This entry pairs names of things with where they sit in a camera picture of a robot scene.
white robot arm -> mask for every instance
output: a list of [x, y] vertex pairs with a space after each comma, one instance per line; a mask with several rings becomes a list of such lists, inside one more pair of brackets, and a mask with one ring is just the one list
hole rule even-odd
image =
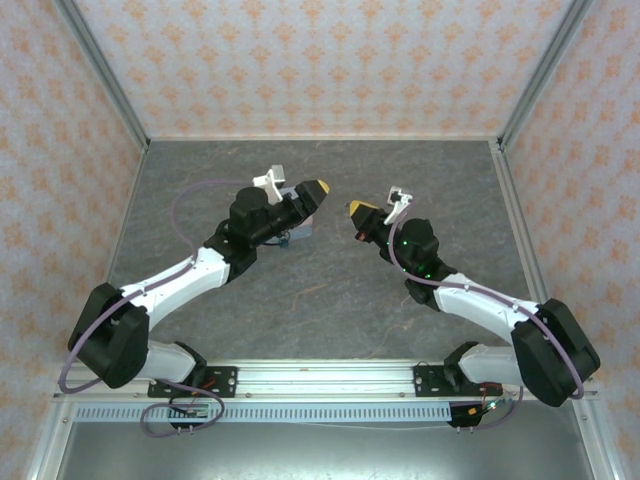
[[[310, 180], [283, 196], [283, 183], [284, 172], [277, 165], [254, 178], [253, 186], [236, 195], [229, 218], [192, 257], [119, 289], [109, 283], [94, 288], [71, 334], [69, 350], [77, 351], [111, 388], [134, 378], [200, 387], [206, 361], [182, 343], [149, 341], [149, 332], [178, 307], [244, 273], [256, 261], [257, 247], [304, 222], [329, 192], [323, 181]], [[105, 317], [115, 305], [120, 307]]]
[[392, 187], [389, 214], [368, 203], [351, 202], [356, 239], [375, 243], [384, 260], [405, 271], [405, 286], [418, 303], [470, 320], [512, 345], [466, 342], [445, 359], [448, 382], [454, 388], [485, 382], [526, 386], [540, 401], [560, 406], [600, 367], [570, 310], [555, 299], [540, 305], [496, 292], [446, 265], [438, 257], [439, 242], [428, 220], [396, 224], [411, 200], [409, 192]]

orange patterned wall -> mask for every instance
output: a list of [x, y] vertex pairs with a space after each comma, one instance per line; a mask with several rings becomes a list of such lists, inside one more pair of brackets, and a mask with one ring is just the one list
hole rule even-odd
[[139, 149], [51, 0], [0, 4], [0, 478], [25, 478]]
[[79, 0], [151, 137], [497, 136], [570, 0]]
[[594, 3], [509, 158], [547, 284], [602, 357], [618, 445], [640, 472], [637, 0]]

purple cable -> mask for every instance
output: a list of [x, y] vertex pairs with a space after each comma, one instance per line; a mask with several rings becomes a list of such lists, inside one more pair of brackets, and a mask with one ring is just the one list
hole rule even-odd
[[[480, 293], [481, 295], [485, 295], [487, 297], [493, 298], [494, 300], [502, 303], [503, 305], [506, 305], [507, 307], [511, 308], [514, 306], [513, 303], [510, 302], [509, 300], [502, 298], [500, 295], [496, 294], [495, 292], [492, 292], [491, 290], [487, 290], [486, 288], [476, 287], [475, 285], [465, 285], [463, 283], [455, 283], [455, 282], [436, 282], [434, 280], [427, 280], [425, 278], [416, 277], [415, 275], [411, 275], [409, 272], [404, 271], [404, 268], [402, 267], [402, 265], [400, 265], [400, 262], [398, 261], [396, 254], [393, 251], [394, 250], [393, 240], [394, 240], [396, 231], [398, 230], [398, 226], [400, 225], [400, 222], [404, 219], [404, 217], [407, 216], [407, 213], [409, 213], [410, 208], [411, 206], [407, 207], [400, 215], [398, 215], [398, 218], [396, 218], [395, 222], [393, 222], [393, 225], [391, 226], [391, 231], [389, 232], [389, 247], [388, 247], [391, 261], [396, 267], [398, 267], [400, 270], [403, 271], [403, 273], [407, 278], [409, 278], [410, 280], [413, 280], [416, 283], [422, 283], [424, 285], [430, 285], [432, 287], [447, 287], [447, 288], [459, 288], [462, 290], [470, 290], [472, 292]], [[580, 398], [582, 398], [584, 396], [584, 386], [582, 385], [582, 379], [580, 378], [580, 374], [576, 370], [575, 365], [569, 358], [569, 355], [567, 354], [566, 350], [562, 347], [558, 339], [551, 332], [551, 330], [549, 330], [549, 328], [544, 324], [544, 322], [540, 320], [538, 317], [536, 317], [529, 310], [527, 310], [524, 307], [521, 307], [520, 305], [517, 305], [517, 311], [526, 315], [549, 339], [549, 341], [551, 342], [551, 345], [553, 345], [553, 348], [556, 349], [556, 351], [564, 361], [565, 365], [569, 369], [569, 372], [571, 373], [571, 377], [573, 378], [573, 381], [576, 384], [576, 388], [578, 389], [578, 393], [576, 395], [572, 395], [571, 398], [575, 400], [579, 400]]]
[[178, 236], [178, 238], [180, 238], [183, 242], [185, 242], [191, 248], [191, 262], [187, 263], [181, 270], [169, 275], [166, 278], [163, 278], [161, 280], [158, 280], [157, 282], [152, 283], [151, 285], [147, 286], [144, 290], [142, 289], [137, 290], [133, 293], [130, 293], [126, 297], [123, 297], [121, 300], [118, 300], [114, 305], [109, 307], [102, 315], [100, 315], [89, 326], [89, 328], [87, 328], [87, 330], [80, 336], [80, 338], [78, 339], [74, 347], [71, 349], [71, 352], [69, 352], [69, 356], [67, 357], [67, 360], [65, 361], [64, 366], [62, 367], [62, 371], [60, 372], [60, 378], [58, 379], [58, 386], [60, 387], [60, 390], [63, 393], [66, 393], [66, 394], [79, 393], [86, 390], [87, 388], [93, 387], [94, 385], [100, 383], [100, 379], [96, 378], [83, 385], [80, 385], [79, 387], [71, 388], [67, 386], [67, 376], [69, 375], [69, 370], [71, 370], [71, 366], [73, 365], [73, 362], [76, 360], [78, 353], [80, 352], [80, 350], [82, 350], [82, 347], [84, 347], [84, 344], [87, 343], [87, 340], [89, 339], [89, 337], [93, 334], [93, 332], [95, 332], [98, 329], [98, 327], [102, 323], [104, 323], [108, 318], [110, 318], [111, 315], [113, 315], [124, 304], [144, 294], [145, 291], [148, 292], [153, 290], [154, 288], [158, 288], [158, 287], [161, 287], [162, 285], [172, 282], [176, 278], [181, 277], [182, 275], [187, 273], [189, 270], [191, 270], [191, 267], [197, 260], [198, 249], [196, 248], [195, 244], [180, 230], [180, 227], [178, 226], [178, 221], [176, 218], [176, 211], [178, 209], [178, 205], [186, 195], [188, 195], [189, 193], [191, 193], [192, 191], [198, 188], [201, 188], [204, 186], [211, 186], [211, 185], [243, 186], [243, 185], [247, 185], [247, 182], [240, 182], [237, 180], [236, 181], [206, 180], [204, 182], [198, 182], [198, 183], [194, 183], [193, 185], [190, 185], [173, 200], [173, 202], [171, 203], [171, 225], [173, 226], [173, 229], [176, 235]]
[[[206, 395], [207, 397], [213, 398], [216, 402], [218, 402], [220, 404], [220, 411], [218, 412], [218, 414], [214, 418], [212, 418], [211, 420], [208, 420], [208, 421], [204, 422], [203, 424], [198, 425], [196, 427], [189, 427], [189, 432], [190, 433], [193, 434], [193, 432], [197, 432], [198, 430], [203, 430], [203, 429], [205, 429], [207, 427], [210, 427], [211, 425], [216, 423], [218, 420], [220, 420], [222, 415], [224, 415], [224, 410], [225, 410], [224, 402], [215, 393], [210, 392], [208, 390], [203, 390], [201, 388], [188, 387], [186, 385], [182, 385], [180, 383], [171, 382], [169, 380], [160, 380], [160, 381], [162, 383], [166, 383], [167, 385], [170, 385], [170, 386], [172, 386], [174, 388], [179, 388], [181, 390], [186, 390], [187, 392], [194, 392], [194, 393], [199, 393], [200, 395]], [[192, 403], [172, 403], [172, 404], [154, 403], [153, 405], [149, 405], [147, 408], [145, 408], [142, 411], [142, 415], [140, 415], [140, 428], [142, 429], [143, 433], [145, 435], [149, 436], [149, 437], [152, 437], [152, 438], [166, 438], [166, 437], [171, 437], [173, 435], [180, 435], [181, 429], [169, 430], [169, 431], [162, 432], [162, 433], [152, 432], [151, 430], [149, 430], [149, 427], [147, 427], [147, 422], [144, 421], [144, 419], [147, 417], [149, 412], [151, 410], [153, 410], [154, 408], [171, 408], [171, 407], [190, 408], [190, 407], [193, 407], [193, 404]]]

